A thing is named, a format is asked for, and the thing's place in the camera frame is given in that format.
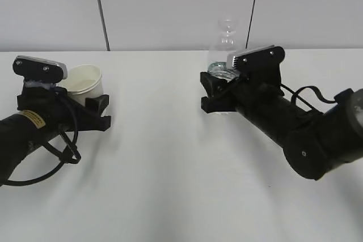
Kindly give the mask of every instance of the paper cup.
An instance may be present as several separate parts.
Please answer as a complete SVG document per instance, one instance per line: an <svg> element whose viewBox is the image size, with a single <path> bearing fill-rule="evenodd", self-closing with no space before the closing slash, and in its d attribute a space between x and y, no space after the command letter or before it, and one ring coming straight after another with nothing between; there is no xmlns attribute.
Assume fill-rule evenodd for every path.
<svg viewBox="0 0 363 242"><path fill-rule="evenodd" d="M70 98L85 106L87 97L103 95L102 72L94 65L80 65L68 71L68 77L59 86L68 90Z"/></svg>

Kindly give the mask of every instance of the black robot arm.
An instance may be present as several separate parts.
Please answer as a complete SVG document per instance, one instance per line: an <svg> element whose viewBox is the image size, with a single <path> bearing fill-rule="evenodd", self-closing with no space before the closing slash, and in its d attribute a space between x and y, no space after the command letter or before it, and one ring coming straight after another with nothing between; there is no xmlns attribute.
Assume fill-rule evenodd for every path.
<svg viewBox="0 0 363 242"><path fill-rule="evenodd" d="M18 96L19 112L0 121L0 185L24 186L49 178L66 163L77 164L81 159L76 145L78 132L106 131L111 117L101 116L108 106L108 95L88 98L83 106L69 98L66 89L56 86L67 77L62 63L18 56L13 70L24 77L24 86ZM74 132L73 140L66 131ZM58 135L66 143L63 151L48 143ZM10 181L16 166L41 146L59 158L58 166L33 180Z"/></svg>
<svg viewBox="0 0 363 242"><path fill-rule="evenodd" d="M283 148L292 168L307 179L320 179L325 173L363 156L363 90L345 90L326 100L315 86L293 92L281 84L282 47L236 52L227 66L240 72L227 82L206 72L201 83L207 97L201 101L206 113L239 112ZM281 88L293 92L291 101ZM326 113L304 101L299 93L312 89L325 103L336 104ZM296 106L301 99L311 110Z"/></svg>

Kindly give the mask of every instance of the white table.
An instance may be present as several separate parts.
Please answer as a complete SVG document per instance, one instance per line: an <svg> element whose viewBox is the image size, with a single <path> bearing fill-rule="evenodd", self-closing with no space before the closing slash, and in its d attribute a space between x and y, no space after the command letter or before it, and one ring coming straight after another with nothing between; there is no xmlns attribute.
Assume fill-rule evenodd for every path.
<svg viewBox="0 0 363 242"><path fill-rule="evenodd" d="M363 87L363 50L286 53L282 80L291 88L314 84L333 97ZM79 165L37 185L0 188L1 241L363 240L363 160L305 180L239 114L205 114L206 52L21 54L100 66L113 123L81 133ZM4 118L22 88L11 68L16 55L0 53ZM39 149L11 178L34 178L56 163Z"/></svg>

